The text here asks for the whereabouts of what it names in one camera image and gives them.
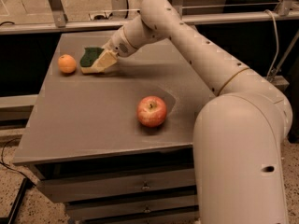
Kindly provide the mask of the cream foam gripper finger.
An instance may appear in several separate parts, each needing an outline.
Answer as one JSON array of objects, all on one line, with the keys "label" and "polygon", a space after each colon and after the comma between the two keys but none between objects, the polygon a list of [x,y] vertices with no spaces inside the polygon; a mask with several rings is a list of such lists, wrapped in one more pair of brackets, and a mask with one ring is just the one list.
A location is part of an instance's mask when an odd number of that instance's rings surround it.
[{"label": "cream foam gripper finger", "polygon": [[118,60],[117,54],[112,50],[105,49],[94,61],[92,70],[95,73],[104,72],[107,68],[115,64]]}]

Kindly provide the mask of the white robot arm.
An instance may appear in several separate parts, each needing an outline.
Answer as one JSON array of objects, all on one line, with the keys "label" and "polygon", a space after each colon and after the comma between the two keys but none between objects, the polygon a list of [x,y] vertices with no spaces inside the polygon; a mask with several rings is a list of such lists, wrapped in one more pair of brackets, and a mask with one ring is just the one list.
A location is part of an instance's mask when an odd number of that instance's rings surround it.
[{"label": "white robot arm", "polygon": [[269,81],[183,22],[167,0],[143,0],[93,68],[102,72],[160,38],[171,41],[215,95],[193,130],[201,224],[289,224],[280,146],[292,108]]}]

